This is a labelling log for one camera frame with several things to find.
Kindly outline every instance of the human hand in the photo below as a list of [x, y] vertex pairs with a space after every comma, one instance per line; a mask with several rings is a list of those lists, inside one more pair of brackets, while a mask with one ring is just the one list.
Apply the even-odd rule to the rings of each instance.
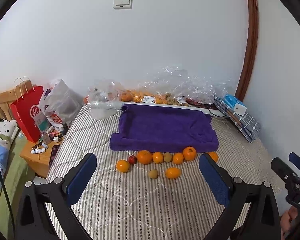
[[281, 240], [284, 240], [283, 235], [291, 229], [291, 220], [295, 219], [297, 215], [298, 210], [293, 206], [282, 215], [280, 220]]

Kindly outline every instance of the wooden nightstand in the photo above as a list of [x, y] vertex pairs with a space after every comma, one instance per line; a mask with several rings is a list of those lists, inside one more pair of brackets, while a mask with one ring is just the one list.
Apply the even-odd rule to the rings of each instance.
[[28, 165], [34, 170], [34, 172], [42, 177], [46, 178], [49, 172], [49, 161], [50, 161], [50, 155], [51, 150], [54, 145], [57, 145], [60, 143], [51, 142], [49, 143], [49, 148], [46, 149], [44, 153], [38, 154], [32, 154], [30, 151], [32, 150], [32, 147], [36, 145], [36, 143], [27, 142], [24, 148], [22, 149], [20, 153], [20, 157], [25, 159]]

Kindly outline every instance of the wooden headboard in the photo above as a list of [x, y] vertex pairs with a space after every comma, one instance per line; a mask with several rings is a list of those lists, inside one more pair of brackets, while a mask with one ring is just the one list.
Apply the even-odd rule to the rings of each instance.
[[31, 89], [31, 81], [26, 80], [20, 83], [20, 85], [17, 85], [15, 89], [0, 93], [0, 118], [8, 121], [15, 120], [10, 109], [10, 104], [17, 100], [17, 98], [21, 97], [21, 95], [27, 93], [27, 90], [29, 91]]

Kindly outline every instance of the kiwi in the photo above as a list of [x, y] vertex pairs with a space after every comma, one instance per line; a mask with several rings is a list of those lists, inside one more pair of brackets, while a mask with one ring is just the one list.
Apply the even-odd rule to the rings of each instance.
[[166, 163], [169, 163], [172, 161], [172, 154], [171, 153], [164, 153], [163, 154], [163, 159]]
[[151, 179], [156, 179], [159, 175], [159, 172], [157, 170], [151, 170], [148, 172], [148, 176], [151, 178]]

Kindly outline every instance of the red shopping bag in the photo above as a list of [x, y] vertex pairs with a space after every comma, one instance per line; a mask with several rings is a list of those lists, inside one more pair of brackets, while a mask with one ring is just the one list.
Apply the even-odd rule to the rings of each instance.
[[11, 111], [27, 139], [36, 143], [40, 138], [40, 130], [35, 124], [34, 117], [41, 111], [38, 107], [40, 98], [43, 94], [43, 87], [33, 87], [24, 95], [14, 101]]

